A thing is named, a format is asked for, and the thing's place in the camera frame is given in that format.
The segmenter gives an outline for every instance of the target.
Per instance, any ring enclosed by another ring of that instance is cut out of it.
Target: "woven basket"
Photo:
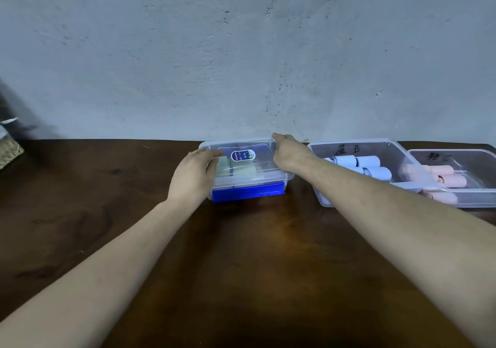
[[[22,147],[8,135],[0,138],[0,170],[23,152]]]

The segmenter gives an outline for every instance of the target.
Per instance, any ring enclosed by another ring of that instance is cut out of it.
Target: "forearm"
[[[296,172],[479,346],[496,341],[496,228],[311,157]]]
[[[99,346],[191,213],[159,204],[0,323],[0,346]]]

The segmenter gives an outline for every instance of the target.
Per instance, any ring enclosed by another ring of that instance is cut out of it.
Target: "white wall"
[[[0,0],[0,78],[40,138],[496,144],[496,0]]]

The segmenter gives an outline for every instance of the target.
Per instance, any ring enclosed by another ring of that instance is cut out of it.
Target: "blue handle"
[[[284,194],[284,182],[212,191],[214,203]]]

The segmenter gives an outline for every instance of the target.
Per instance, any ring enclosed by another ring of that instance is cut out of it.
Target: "wood grain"
[[[26,154],[0,173],[0,319],[164,200],[175,167],[198,142],[21,145]],[[496,221],[493,210],[473,213]],[[298,177],[285,195],[205,201],[104,346],[258,343],[470,346]]]

